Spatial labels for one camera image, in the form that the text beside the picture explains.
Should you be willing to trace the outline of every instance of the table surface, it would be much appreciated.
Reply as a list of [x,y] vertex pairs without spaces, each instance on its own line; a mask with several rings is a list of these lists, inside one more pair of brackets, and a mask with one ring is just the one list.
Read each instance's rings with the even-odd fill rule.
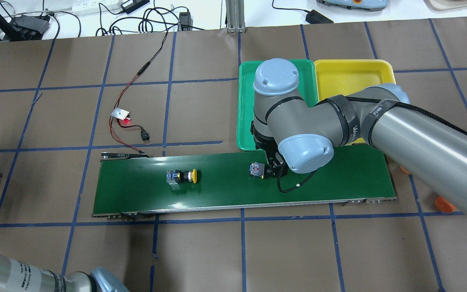
[[[15,6],[17,13],[25,11],[36,11],[41,9],[40,0],[8,0]],[[225,0],[207,0],[207,1],[185,1],[185,0],[156,0],[158,7],[170,8],[170,6],[187,6],[193,17],[193,24],[198,28],[206,30],[215,30],[225,27]],[[69,8],[72,5],[71,0],[46,0],[46,8],[49,10],[58,10]],[[351,10],[335,6],[325,6],[317,3],[315,0],[295,0],[285,1],[276,0],[276,7],[302,8],[306,10],[315,9],[335,23],[341,22],[360,22],[360,21],[383,21],[383,20],[406,20],[406,19],[426,19],[426,18],[449,18],[467,16],[467,7],[452,9],[449,11],[435,11],[426,1],[422,0],[389,0],[387,8],[383,11],[362,11]],[[152,1],[144,8],[153,7]],[[143,15],[144,8],[137,10],[130,16]],[[303,11],[282,11],[271,7],[271,0],[257,0],[244,2],[244,15],[247,27],[250,26],[291,26],[296,24],[307,24]],[[107,11],[102,14],[102,23],[109,26],[112,21],[123,17],[124,15],[111,15]],[[59,38],[76,37],[78,32],[77,20],[65,13],[58,15],[61,24]],[[82,15],[82,37],[94,36],[97,28],[100,27],[99,13],[91,15]],[[44,35],[43,39],[53,39],[57,32],[57,24],[54,20],[50,21],[51,27]],[[137,22],[123,22],[120,28],[123,30],[136,30]]]

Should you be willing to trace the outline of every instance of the plastic tray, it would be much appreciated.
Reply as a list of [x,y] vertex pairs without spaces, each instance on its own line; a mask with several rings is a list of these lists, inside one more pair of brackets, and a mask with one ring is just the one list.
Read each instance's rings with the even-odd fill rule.
[[[315,61],[318,101],[338,94],[352,94],[372,85],[395,83],[392,66],[383,60]],[[355,144],[365,143],[362,138]]]
[[[298,68],[298,91],[312,107],[318,103],[315,64],[307,59],[290,60]],[[255,143],[250,133],[253,120],[255,70],[263,61],[248,61],[239,66],[239,108],[237,115],[237,146],[244,151],[254,151]]]

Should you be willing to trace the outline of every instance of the orange object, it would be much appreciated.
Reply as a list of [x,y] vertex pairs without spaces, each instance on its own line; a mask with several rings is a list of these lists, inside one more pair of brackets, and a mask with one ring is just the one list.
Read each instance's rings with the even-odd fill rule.
[[452,203],[446,201],[446,199],[441,196],[435,199],[435,205],[437,209],[443,211],[444,213],[451,213],[456,210],[456,207]]
[[411,174],[408,170],[406,170],[405,168],[403,168],[403,166],[400,166],[399,167],[404,173],[406,174]]

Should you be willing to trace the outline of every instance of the power adapter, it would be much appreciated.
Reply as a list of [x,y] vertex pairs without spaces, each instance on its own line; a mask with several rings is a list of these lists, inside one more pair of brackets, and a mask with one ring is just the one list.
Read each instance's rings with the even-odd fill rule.
[[192,28],[192,17],[190,12],[180,12],[180,19],[181,23],[181,31],[191,31]]
[[328,19],[318,11],[311,10],[306,15],[306,21],[310,24],[332,24],[333,21]]

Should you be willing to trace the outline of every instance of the yellow tray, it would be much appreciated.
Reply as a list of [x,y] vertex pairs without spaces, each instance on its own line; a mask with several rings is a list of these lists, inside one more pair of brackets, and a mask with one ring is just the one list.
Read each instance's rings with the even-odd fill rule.
[[[383,60],[317,60],[318,101],[352,94],[372,85],[395,83],[392,66]],[[360,138],[354,141],[365,143]]]

